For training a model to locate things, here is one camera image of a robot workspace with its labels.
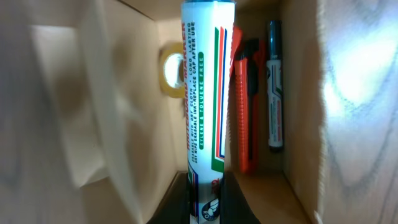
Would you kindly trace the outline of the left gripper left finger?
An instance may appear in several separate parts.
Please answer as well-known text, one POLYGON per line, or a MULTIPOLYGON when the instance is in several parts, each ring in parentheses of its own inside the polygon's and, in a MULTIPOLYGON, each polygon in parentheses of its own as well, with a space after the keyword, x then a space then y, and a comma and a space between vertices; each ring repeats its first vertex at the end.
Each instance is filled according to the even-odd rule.
POLYGON ((178 172, 147 224, 189 224, 190 187, 186 172, 178 172))

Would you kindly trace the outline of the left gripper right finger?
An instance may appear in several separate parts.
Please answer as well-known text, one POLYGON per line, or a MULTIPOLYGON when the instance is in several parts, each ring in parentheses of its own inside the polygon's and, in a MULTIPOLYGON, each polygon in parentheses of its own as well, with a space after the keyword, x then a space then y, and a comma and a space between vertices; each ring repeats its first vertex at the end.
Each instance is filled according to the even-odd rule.
POLYGON ((260 224, 232 172, 224 173, 220 209, 220 224, 260 224))

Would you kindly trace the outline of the cardboard box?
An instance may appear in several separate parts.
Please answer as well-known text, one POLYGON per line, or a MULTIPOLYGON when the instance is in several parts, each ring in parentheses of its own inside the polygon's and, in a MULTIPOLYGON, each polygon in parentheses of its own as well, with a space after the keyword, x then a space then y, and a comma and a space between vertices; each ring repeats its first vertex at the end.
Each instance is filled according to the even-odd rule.
MULTIPOLYGON (((162 93, 161 50, 181 41, 178 1, 1 2, 1 222, 145 223, 185 195, 182 100, 162 93)), ((261 223, 312 223, 322 120, 316 1, 238 1, 236 25, 282 20, 285 148, 238 172, 229 104, 227 178, 261 223)))

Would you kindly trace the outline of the yellow tape roll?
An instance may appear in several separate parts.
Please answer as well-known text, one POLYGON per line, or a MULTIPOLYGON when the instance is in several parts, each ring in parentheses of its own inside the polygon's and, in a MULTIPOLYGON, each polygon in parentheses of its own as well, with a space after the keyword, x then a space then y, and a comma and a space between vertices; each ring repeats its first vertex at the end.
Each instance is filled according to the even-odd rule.
POLYGON ((184 98, 184 80, 180 76, 183 64, 183 44, 174 42, 160 52, 159 85, 164 94, 171 98, 184 98))

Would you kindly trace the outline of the orange utility knife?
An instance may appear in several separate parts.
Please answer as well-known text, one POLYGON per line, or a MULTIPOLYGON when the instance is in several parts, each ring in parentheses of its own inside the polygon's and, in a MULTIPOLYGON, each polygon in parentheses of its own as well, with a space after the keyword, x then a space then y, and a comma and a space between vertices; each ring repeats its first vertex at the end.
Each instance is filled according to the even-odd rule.
POLYGON ((249 39, 234 60, 239 170, 253 173, 258 165, 259 75, 264 43, 249 39))

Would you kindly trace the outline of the black whiteboard marker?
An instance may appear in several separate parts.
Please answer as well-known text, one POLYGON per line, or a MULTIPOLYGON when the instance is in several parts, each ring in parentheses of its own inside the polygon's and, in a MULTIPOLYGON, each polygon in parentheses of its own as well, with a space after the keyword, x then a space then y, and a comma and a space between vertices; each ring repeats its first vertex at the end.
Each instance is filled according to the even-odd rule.
POLYGON ((283 150, 283 87, 282 87, 282 21, 272 20, 268 25, 267 99, 269 112, 269 148, 283 150))

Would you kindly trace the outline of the blue whiteboard marker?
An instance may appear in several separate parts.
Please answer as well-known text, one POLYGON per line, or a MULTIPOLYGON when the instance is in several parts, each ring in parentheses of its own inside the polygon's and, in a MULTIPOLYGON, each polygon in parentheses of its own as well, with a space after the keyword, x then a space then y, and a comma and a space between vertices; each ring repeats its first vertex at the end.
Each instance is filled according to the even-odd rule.
POLYGON ((234 1, 182 3, 191 223, 219 223, 234 1))

